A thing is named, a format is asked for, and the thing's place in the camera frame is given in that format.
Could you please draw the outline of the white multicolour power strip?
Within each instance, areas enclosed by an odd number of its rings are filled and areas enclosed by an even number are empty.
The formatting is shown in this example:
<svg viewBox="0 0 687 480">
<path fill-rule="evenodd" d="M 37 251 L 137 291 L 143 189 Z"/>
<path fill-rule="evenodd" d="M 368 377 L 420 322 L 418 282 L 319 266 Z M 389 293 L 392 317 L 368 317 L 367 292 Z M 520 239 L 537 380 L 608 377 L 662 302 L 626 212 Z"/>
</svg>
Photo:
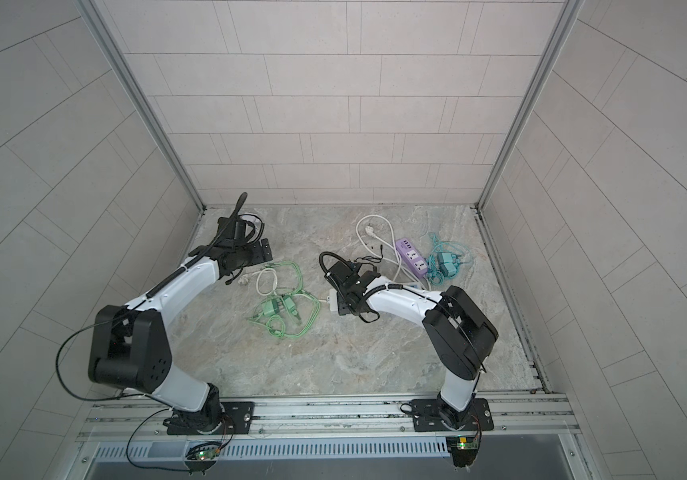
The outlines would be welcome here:
<svg viewBox="0 0 687 480">
<path fill-rule="evenodd" d="M 335 289 L 332 289 L 329 292 L 328 302 L 330 311 L 333 314 L 339 316 L 345 315 L 345 304 L 343 302 L 343 299 L 341 298 L 341 295 Z"/>
</svg>

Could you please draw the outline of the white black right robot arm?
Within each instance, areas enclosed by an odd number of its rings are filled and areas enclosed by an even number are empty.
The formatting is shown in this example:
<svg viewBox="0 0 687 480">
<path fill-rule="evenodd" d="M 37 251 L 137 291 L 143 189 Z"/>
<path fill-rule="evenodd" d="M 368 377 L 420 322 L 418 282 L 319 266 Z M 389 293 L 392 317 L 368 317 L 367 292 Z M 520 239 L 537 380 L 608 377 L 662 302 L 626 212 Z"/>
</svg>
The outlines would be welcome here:
<svg viewBox="0 0 687 480">
<path fill-rule="evenodd" d="M 319 264 L 333 287 L 331 300 L 341 316 L 355 315 L 372 324 L 387 314 L 425 330 L 445 367 L 445 380 L 431 404 L 429 419 L 441 421 L 451 431 L 485 430 L 477 386 L 499 331 L 467 292 L 457 286 L 427 291 L 395 283 L 375 267 L 367 269 L 363 262 L 329 251 L 320 254 Z"/>
</svg>

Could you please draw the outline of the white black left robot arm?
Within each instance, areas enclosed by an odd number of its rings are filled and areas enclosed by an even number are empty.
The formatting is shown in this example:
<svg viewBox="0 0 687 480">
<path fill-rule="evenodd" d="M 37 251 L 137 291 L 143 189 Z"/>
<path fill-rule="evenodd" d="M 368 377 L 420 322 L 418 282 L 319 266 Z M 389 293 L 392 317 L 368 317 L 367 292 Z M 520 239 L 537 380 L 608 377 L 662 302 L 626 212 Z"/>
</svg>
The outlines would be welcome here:
<svg viewBox="0 0 687 480">
<path fill-rule="evenodd" d="M 220 218 L 214 239 L 191 251 L 158 285 L 122 306 L 104 307 L 96 317 L 91 382 L 135 389 L 172 408 L 166 423 L 171 434 L 209 434 L 226 422 L 217 386 L 175 366 L 169 330 L 200 293 L 272 260 L 263 221 L 241 212 L 247 199 L 242 193 L 231 215 Z"/>
</svg>

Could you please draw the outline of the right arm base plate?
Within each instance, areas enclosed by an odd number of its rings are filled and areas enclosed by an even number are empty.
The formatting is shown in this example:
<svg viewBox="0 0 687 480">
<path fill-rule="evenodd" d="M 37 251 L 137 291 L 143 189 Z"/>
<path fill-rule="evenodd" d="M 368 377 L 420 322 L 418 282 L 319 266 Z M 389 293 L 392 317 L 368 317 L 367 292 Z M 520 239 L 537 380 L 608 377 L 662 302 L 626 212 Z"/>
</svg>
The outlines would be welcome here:
<svg viewBox="0 0 687 480">
<path fill-rule="evenodd" d="M 473 398 L 457 411 L 441 398 L 414 399 L 401 404 L 401 412 L 411 417 L 417 432 L 488 432 L 495 429 L 489 402 Z"/>
</svg>

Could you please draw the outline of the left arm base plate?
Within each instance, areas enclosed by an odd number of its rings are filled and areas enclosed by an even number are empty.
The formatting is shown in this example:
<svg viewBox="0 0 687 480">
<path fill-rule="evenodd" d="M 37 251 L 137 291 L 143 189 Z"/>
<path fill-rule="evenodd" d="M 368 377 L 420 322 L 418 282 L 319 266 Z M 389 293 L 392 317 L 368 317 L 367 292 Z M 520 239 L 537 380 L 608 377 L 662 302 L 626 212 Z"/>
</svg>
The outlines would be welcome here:
<svg viewBox="0 0 687 480">
<path fill-rule="evenodd" d="M 163 421 L 168 435 L 247 435 L 252 426 L 256 404 L 251 401 L 226 401 L 217 420 L 201 420 L 196 414 L 175 410 Z"/>
</svg>

